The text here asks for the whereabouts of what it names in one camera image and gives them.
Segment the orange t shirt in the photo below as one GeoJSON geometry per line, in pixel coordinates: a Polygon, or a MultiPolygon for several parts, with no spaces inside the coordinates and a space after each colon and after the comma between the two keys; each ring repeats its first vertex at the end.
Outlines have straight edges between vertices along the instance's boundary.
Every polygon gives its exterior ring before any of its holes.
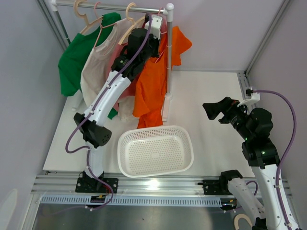
{"type": "MultiPolygon", "coordinates": [[[[133,115],[139,118],[137,128],[157,127],[163,124],[161,110],[167,85],[167,36],[163,35],[160,58],[147,60],[136,83],[133,115]]],[[[192,46],[178,26],[172,28],[171,66],[181,66],[181,54],[192,46]]]]}

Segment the pink t shirt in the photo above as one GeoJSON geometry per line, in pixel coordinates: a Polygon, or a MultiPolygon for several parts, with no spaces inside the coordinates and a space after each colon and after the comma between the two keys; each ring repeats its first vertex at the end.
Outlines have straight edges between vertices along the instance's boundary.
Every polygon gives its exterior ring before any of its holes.
{"type": "MultiPolygon", "coordinates": [[[[162,20],[162,25],[160,28],[161,33],[166,33],[167,32],[167,25],[165,22],[165,17],[164,16],[158,16],[158,15],[153,15],[154,19],[161,19],[162,20]]],[[[162,38],[165,35],[161,35],[160,38],[160,45],[158,48],[158,54],[154,55],[153,60],[156,60],[157,58],[160,57],[160,55],[163,53],[163,48],[162,48],[162,38]]],[[[122,45],[116,45],[115,51],[113,52],[110,62],[109,62],[109,66],[108,66],[108,71],[111,71],[111,66],[113,65],[115,59],[117,57],[119,57],[120,53],[122,52],[123,48],[125,45],[127,45],[128,43],[123,43],[122,45]]],[[[118,112],[119,111],[119,103],[120,100],[126,98],[127,96],[135,96],[135,91],[136,91],[136,83],[139,79],[140,74],[137,75],[136,79],[130,84],[130,86],[121,94],[121,96],[119,97],[119,99],[116,101],[116,103],[114,104],[113,108],[118,112]]]]}

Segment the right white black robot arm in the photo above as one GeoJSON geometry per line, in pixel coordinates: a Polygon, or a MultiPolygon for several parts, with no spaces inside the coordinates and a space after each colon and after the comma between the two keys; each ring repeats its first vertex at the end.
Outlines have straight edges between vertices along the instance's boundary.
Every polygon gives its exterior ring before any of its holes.
{"type": "Polygon", "coordinates": [[[277,149],[270,140],[272,114],[262,108],[247,112],[248,106],[260,100],[259,93],[242,102],[225,97],[217,103],[202,106],[210,120],[219,114],[221,124],[231,124],[243,138],[242,152],[251,167],[260,189],[262,201],[248,189],[238,170],[224,171],[219,176],[218,188],[232,194],[251,220],[254,230],[298,230],[292,215],[283,183],[278,172],[281,165],[277,149]]]}

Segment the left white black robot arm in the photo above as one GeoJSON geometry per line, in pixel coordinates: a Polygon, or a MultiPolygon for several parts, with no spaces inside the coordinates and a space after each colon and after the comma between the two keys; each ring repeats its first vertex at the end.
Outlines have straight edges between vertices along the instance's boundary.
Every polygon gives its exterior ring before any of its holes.
{"type": "Polygon", "coordinates": [[[107,116],[122,93],[141,73],[150,57],[159,56],[160,29],[136,28],[128,36],[128,42],[115,58],[106,83],[83,114],[76,113],[74,121],[83,135],[86,157],[86,186],[92,192],[103,188],[103,148],[112,132],[104,124],[107,116]]]}

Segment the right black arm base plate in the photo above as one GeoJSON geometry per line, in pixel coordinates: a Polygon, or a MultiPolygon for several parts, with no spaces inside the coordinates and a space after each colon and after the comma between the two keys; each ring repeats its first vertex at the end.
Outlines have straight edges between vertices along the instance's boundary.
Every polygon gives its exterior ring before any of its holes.
{"type": "Polygon", "coordinates": [[[228,191],[227,183],[218,180],[202,180],[198,182],[197,185],[201,185],[203,187],[203,191],[205,195],[231,195],[228,191]]]}

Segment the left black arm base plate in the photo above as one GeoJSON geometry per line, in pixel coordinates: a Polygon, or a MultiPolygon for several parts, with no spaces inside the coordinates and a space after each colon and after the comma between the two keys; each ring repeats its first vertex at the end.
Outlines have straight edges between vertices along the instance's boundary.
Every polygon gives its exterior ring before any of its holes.
{"type": "MultiPolygon", "coordinates": [[[[103,182],[105,182],[107,185],[109,185],[113,189],[114,194],[117,193],[118,178],[110,178],[110,177],[104,178],[104,175],[102,174],[99,177],[99,179],[102,180],[103,182]]],[[[106,194],[110,194],[111,190],[105,184],[97,181],[94,178],[91,178],[85,172],[82,172],[82,173],[79,174],[79,177],[77,179],[75,192],[77,192],[77,193],[106,193],[106,194]]]]}

